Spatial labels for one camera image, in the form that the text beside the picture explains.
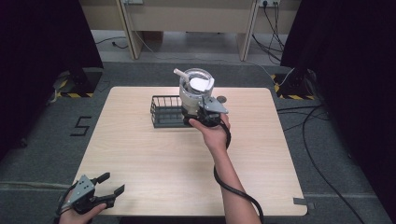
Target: black wire basket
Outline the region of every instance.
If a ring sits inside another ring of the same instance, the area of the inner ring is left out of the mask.
[[[151,121],[154,128],[188,128],[181,114],[181,99],[178,95],[153,95]]]

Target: black cable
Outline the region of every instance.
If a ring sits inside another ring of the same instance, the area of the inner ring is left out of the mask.
[[[96,42],[95,44],[100,44],[100,43],[103,43],[103,42],[105,42],[105,41],[107,41],[107,40],[111,40],[111,39],[121,39],[121,38],[126,38],[126,37],[125,37],[125,36],[114,36],[114,37],[110,37],[110,38],[101,40],[101,41],[99,41],[99,42]]]
[[[321,120],[330,120],[330,119],[324,119],[321,118],[319,115],[325,114],[326,112],[320,113],[318,115],[311,115],[311,117],[314,117],[315,119],[321,119]],[[297,111],[287,111],[287,112],[280,112],[277,114],[301,114],[301,115],[308,115],[308,113],[304,113],[304,112],[297,112]]]
[[[226,132],[226,134],[227,134],[226,148],[228,148],[228,146],[229,146],[230,143],[231,143],[231,133],[230,133],[230,130],[229,130],[228,127],[225,125],[225,123],[224,123],[223,120],[220,121],[219,125],[220,125],[221,128],[224,130],[224,132]],[[235,188],[233,188],[233,187],[227,185],[226,183],[224,183],[224,182],[220,179],[220,177],[219,177],[219,175],[218,175],[218,172],[216,171],[216,166],[213,168],[213,174],[214,174],[214,176],[215,176],[216,181],[218,182],[218,184],[219,184],[222,188],[227,189],[227,190],[230,191],[231,193],[234,193],[234,194],[236,194],[236,195],[239,195],[239,196],[241,196],[241,197],[243,197],[243,198],[249,200],[250,202],[252,202],[252,203],[256,206],[257,210],[259,211],[260,222],[261,222],[262,224],[264,224],[264,213],[262,212],[262,207],[260,206],[259,202],[257,202],[257,200],[255,200],[253,197],[251,197],[250,195],[246,194],[245,192],[243,192],[243,191],[241,191],[241,190],[239,190],[239,189],[235,189]]]
[[[126,49],[126,48],[128,48],[128,45],[127,46],[125,46],[125,47],[121,47],[121,46],[119,46],[118,44],[116,44],[116,42],[111,42],[111,44],[113,44],[113,46],[114,47],[117,47],[117,48],[119,48],[119,49]]]
[[[275,54],[273,54],[269,47],[264,46],[262,43],[260,43],[257,39],[255,35],[252,35],[253,39],[256,41],[256,43],[259,45],[259,47],[268,54],[268,57],[271,55],[272,57],[274,57],[275,59],[277,59],[278,61],[280,61],[280,59],[278,57],[275,56]]]
[[[305,106],[295,106],[295,107],[288,107],[288,108],[280,108],[277,109],[276,111],[284,111],[284,110],[293,110],[293,109],[305,109],[305,108],[315,108],[317,106],[322,106],[322,105],[305,105]]]
[[[317,110],[318,108],[320,108],[321,105],[316,106],[305,118],[304,122],[303,122],[303,141],[304,141],[304,147],[306,150],[306,153],[308,154],[309,160],[311,160],[313,166],[315,167],[315,169],[318,171],[319,175],[323,178],[323,180],[329,185],[329,187],[338,195],[338,197],[340,197],[341,200],[344,201],[344,203],[349,207],[349,209],[353,212],[353,214],[358,218],[358,220],[364,224],[364,221],[361,219],[361,217],[359,216],[359,214],[356,212],[356,210],[349,204],[349,202],[343,197],[343,195],[327,180],[327,178],[324,176],[324,174],[319,170],[318,166],[316,165],[316,163],[314,162],[314,159],[312,158],[311,152],[309,151],[308,145],[306,143],[306,139],[305,139],[305,124],[308,121],[309,117],[315,112],[315,110]]]
[[[282,40],[280,40],[279,37],[279,31],[277,30],[277,22],[279,21],[279,4],[278,2],[274,2],[274,7],[275,7],[275,35],[277,36],[277,43],[279,44],[280,48],[283,50],[283,47],[285,45],[282,43]]]
[[[273,51],[277,51],[277,52],[283,52],[283,51],[280,50],[280,49],[272,49],[272,48],[269,48],[269,47],[265,46],[264,44],[262,44],[261,42],[259,42],[259,41],[256,39],[256,36],[255,36],[255,35],[252,35],[252,37],[253,37],[253,39],[256,41],[257,45],[259,45],[260,48],[265,48],[266,50],[273,50]]]
[[[276,41],[277,41],[282,47],[285,47],[285,46],[283,45],[282,41],[280,40],[279,35],[278,35],[277,31],[276,31],[277,27],[276,27],[276,29],[274,28],[273,24],[271,23],[270,18],[268,17],[267,11],[265,10],[266,7],[263,7],[263,9],[264,9],[264,15],[265,15],[265,17],[267,18],[267,20],[268,20],[268,22],[269,22],[269,24],[270,24],[271,30],[273,31],[273,37],[276,39]]]

